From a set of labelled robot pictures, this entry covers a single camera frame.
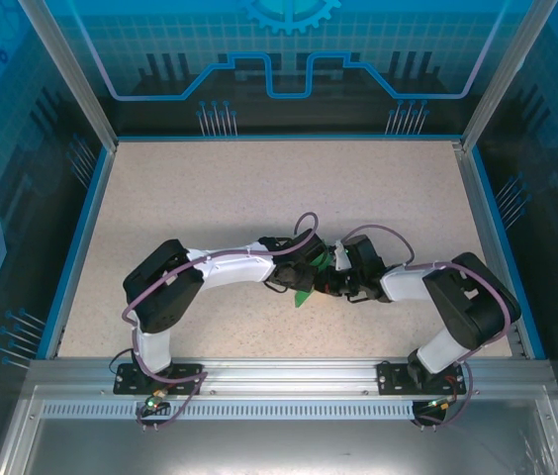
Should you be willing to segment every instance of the speckled beige surface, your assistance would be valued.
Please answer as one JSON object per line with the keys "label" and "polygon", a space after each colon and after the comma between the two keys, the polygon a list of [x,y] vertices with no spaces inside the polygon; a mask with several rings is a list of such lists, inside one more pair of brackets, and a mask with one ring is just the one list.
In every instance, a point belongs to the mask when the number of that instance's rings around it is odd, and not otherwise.
{"label": "speckled beige surface", "polygon": [[[119,146],[60,356],[111,356],[130,344],[125,276],[164,240],[224,248],[285,236],[305,211],[324,239],[365,223],[403,233],[416,262],[482,255],[449,142],[158,142]],[[394,238],[370,236],[388,263]],[[201,294],[172,332],[182,357],[406,356],[441,319],[432,304],[350,305],[234,284]],[[499,341],[482,353],[507,356]]]}

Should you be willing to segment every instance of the grey metal panel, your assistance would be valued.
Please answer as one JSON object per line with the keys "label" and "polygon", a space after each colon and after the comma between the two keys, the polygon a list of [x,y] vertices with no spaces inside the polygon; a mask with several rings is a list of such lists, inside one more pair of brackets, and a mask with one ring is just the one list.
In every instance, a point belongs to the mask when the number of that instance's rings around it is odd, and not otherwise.
{"label": "grey metal panel", "polygon": [[504,54],[497,71],[488,88],[479,101],[479,105],[462,135],[464,150],[472,150],[473,146],[486,129],[490,118],[503,99],[508,87],[520,69],[525,56],[529,53],[538,34],[545,26],[557,0],[533,0],[532,5],[523,18],[518,31],[514,35],[508,50]]}
{"label": "grey metal panel", "polygon": [[390,421],[179,422],[147,433],[130,422],[42,421],[26,473],[534,473],[525,441],[541,443],[536,425],[531,403],[475,403],[458,429],[436,433]]}
{"label": "grey metal panel", "polygon": [[[260,402],[298,401],[349,407],[411,399],[376,395],[379,359],[195,361],[211,375],[203,395],[192,403],[196,406],[252,408]],[[143,434],[126,415],[120,420],[52,420],[44,407],[57,403],[106,407],[142,398],[111,394],[113,376],[106,360],[34,361],[23,393],[32,401],[28,417],[14,420],[1,457],[0,466],[7,469],[0,474],[23,473],[29,459],[27,473],[59,475],[104,469],[496,474],[545,473],[535,471],[537,464],[558,466],[558,388],[549,362],[496,358],[470,363],[475,391],[469,412],[434,436],[430,429],[422,433],[396,421],[178,421],[159,433]]]}

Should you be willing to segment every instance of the metal post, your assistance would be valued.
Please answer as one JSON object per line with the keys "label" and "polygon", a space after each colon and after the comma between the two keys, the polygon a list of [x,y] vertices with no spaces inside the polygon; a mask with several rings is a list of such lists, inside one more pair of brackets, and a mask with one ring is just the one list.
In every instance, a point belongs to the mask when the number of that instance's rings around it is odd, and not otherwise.
{"label": "metal post", "polygon": [[19,2],[97,137],[107,150],[116,151],[112,125],[47,5],[39,0]]}
{"label": "metal post", "polygon": [[481,133],[486,129],[490,118],[497,110],[506,91],[508,91],[525,56],[529,53],[543,26],[545,26],[547,18],[556,5],[556,1],[533,1],[462,135],[464,151],[471,150],[477,143]]}
{"label": "metal post", "polygon": [[198,122],[200,123],[200,130],[202,131],[202,137],[206,136],[204,132],[204,124],[202,124],[202,113],[200,111],[196,112],[196,116],[198,116]]}

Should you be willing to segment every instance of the glass panel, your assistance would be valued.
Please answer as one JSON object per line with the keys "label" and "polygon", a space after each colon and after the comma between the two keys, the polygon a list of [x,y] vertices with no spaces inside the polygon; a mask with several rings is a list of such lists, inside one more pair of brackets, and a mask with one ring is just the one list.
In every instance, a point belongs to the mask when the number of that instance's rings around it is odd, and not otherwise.
{"label": "glass panel", "polygon": [[100,149],[18,3],[0,1],[0,436]]}
{"label": "glass panel", "polygon": [[460,134],[529,0],[51,0],[122,135]]}
{"label": "glass panel", "polygon": [[543,347],[558,376],[558,5],[482,135],[479,150]]}

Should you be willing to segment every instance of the purple cable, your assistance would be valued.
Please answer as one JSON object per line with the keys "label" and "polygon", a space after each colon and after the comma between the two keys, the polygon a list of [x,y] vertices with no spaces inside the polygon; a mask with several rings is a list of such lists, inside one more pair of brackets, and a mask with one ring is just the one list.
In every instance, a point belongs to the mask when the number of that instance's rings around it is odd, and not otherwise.
{"label": "purple cable", "polygon": [[[135,309],[140,304],[140,302],[142,302],[149,295],[151,295],[151,293],[154,290],[156,290],[162,284],[166,283],[167,280],[175,277],[180,272],[183,272],[184,270],[187,270],[187,269],[193,267],[194,265],[206,262],[209,259],[213,259],[213,258],[216,258],[216,257],[222,257],[224,255],[259,255],[259,256],[261,256],[261,255],[271,255],[271,256],[273,256],[273,255],[284,255],[284,254],[289,254],[290,252],[293,252],[293,251],[303,247],[304,245],[306,245],[306,243],[308,243],[308,241],[310,239],[312,239],[314,237],[314,235],[317,232],[317,229],[319,228],[319,217],[317,216],[316,213],[314,213],[312,211],[309,211],[309,212],[304,213],[303,215],[301,215],[301,217],[299,218],[299,220],[297,221],[297,224],[295,226],[295,232],[299,228],[299,224],[308,216],[311,216],[314,219],[314,225],[312,226],[312,229],[310,230],[310,233],[308,234],[308,236],[304,240],[302,240],[301,242],[299,242],[299,243],[297,243],[297,244],[295,244],[291,247],[288,247],[287,249],[282,249],[282,250],[226,249],[226,250],[219,250],[219,251],[213,252],[211,254],[203,255],[201,257],[193,259],[192,261],[187,262],[185,264],[182,264],[182,265],[176,267],[175,269],[170,270],[169,272],[167,272],[165,275],[163,275],[161,278],[159,278],[153,284],[151,284],[144,292],[142,292],[132,302],[130,302],[130,304],[123,310],[123,312],[121,313],[121,318],[125,322],[129,323],[130,325],[132,325],[134,327],[134,329],[132,330],[132,346],[133,346],[133,349],[134,349],[134,355],[137,359],[137,363],[139,364],[140,370],[144,374],[146,374],[150,378],[152,378],[152,379],[154,379],[158,382],[164,383],[164,384],[180,384],[180,383],[188,383],[188,382],[191,382],[191,381],[198,380],[197,384],[193,388],[193,391],[191,391],[191,394],[185,400],[185,402],[182,404],[182,406],[180,406],[178,411],[176,411],[176,413],[170,419],[168,419],[167,421],[165,421],[164,423],[162,423],[160,425],[154,426],[154,428],[164,427],[168,424],[173,423],[183,413],[183,411],[186,409],[186,407],[191,402],[191,399],[196,394],[198,394],[198,392],[200,391],[200,386],[202,386],[202,383],[207,378],[209,373],[207,373],[205,371],[205,372],[202,372],[200,374],[196,374],[194,376],[187,376],[185,378],[168,379],[168,378],[163,378],[162,376],[158,376],[157,374],[151,372],[149,370],[149,368],[147,368],[147,366],[144,364],[144,361],[142,360],[142,357],[140,356],[140,354],[138,354],[139,342],[138,342],[137,328],[139,327],[139,323],[132,320],[129,317],[130,312],[133,309]],[[140,424],[142,424],[142,418],[140,417],[140,409],[137,412],[137,421]]]}
{"label": "purple cable", "polygon": [[391,228],[387,228],[386,226],[382,226],[382,225],[363,225],[363,226],[359,226],[358,228],[356,228],[353,231],[350,231],[347,236],[345,236],[343,239],[341,239],[341,242],[345,242],[346,240],[348,240],[349,238],[351,238],[352,236],[354,236],[356,233],[358,233],[359,231],[362,230],[382,230],[382,231],[386,231],[387,233],[394,235],[396,238],[398,238],[399,240],[401,240],[404,245],[407,247],[407,249],[409,250],[409,253],[411,254],[411,257],[409,257],[409,259],[405,262],[405,265],[409,265],[411,264],[414,259],[416,258],[416,252],[414,251],[413,247],[409,244],[409,242],[405,239],[404,236],[402,236],[400,233],[398,233],[396,230],[392,230]]}

